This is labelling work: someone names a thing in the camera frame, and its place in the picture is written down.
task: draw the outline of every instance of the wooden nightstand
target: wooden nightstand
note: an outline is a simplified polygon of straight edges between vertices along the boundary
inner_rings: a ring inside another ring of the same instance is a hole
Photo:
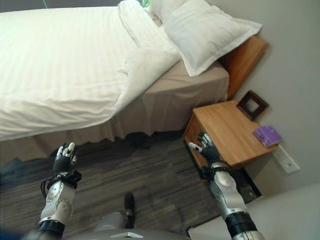
[[[222,158],[236,168],[276,150],[277,146],[265,148],[257,140],[253,131],[259,125],[248,119],[237,104],[232,100],[193,109],[183,140],[198,144],[198,133],[207,132]],[[190,150],[198,167],[208,166],[200,153]]]

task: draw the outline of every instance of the white duvet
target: white duvet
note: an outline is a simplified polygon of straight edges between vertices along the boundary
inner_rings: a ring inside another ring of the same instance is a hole
[[[179,59],[136,0],[1,13],[0,140],[101,124]]]

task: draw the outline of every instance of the gray wall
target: gray wall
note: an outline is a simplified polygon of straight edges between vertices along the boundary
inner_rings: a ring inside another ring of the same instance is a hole
[[[117,6],[121,0],[48,0],[51,8]]]
[[[0,0],[0,12],[44,9],[42,0]]]
[[[46,0],[50,8],[116,6],[121,0]],[[0,0],[0,12],[44,9],[42,0]]]
[[[262,61],[235,96],[255,91],[270,107],[258,119],[282,135],[300,171],[286,175],[269,155],[246,168],[265,195],[319,182],[320,1],[208,0],[226,13],[263,24],[269,43]]]

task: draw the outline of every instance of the pillow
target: pillow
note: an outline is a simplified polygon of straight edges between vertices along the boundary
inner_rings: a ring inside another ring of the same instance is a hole
[[[187,0],[151,0],[150,11],[164,24],[171,13],[183,5]]]
[[[217,59],[257,34],[261,27],[253,21],[233,18],[204,0],[188,0],[164,24],[190,77],[201,74]]]
[[[162,26],[161,20],[155,14],[153,14],[152,12],[147,10],[146,8],[144,8],[144,10],[149,15],[149,17],[152,19],[152,21],[155,23],[155,25],[157,25],[158,27]]]

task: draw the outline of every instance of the wall outlet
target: wall outlet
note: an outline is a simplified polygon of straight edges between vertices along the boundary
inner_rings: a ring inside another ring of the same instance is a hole
[[[281,145],[278,146],[278,149],[275,150],[272,155],[287,174],[292,174],[300,170],[297,163],[289,156]]]

